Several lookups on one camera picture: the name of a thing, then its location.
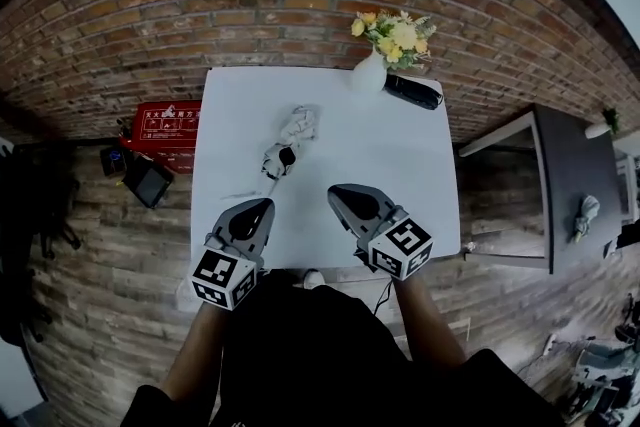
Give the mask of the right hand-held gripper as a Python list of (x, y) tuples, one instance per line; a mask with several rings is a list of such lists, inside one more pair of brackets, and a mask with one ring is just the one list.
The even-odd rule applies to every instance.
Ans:
[(342, 226), (356, 238), (355, 255), (372, 271), (403, 281), (430, 259), (433, 238), (381, 190), (336, 184), (327, 199)]

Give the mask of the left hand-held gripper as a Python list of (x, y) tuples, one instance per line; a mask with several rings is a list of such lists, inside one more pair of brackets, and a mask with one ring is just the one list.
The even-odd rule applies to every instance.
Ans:
[(257, 284), (274, 217), (269, 198), (239, 203), (219, 216), (192, 265), (196, 297), (227, 311), (239, 306)]

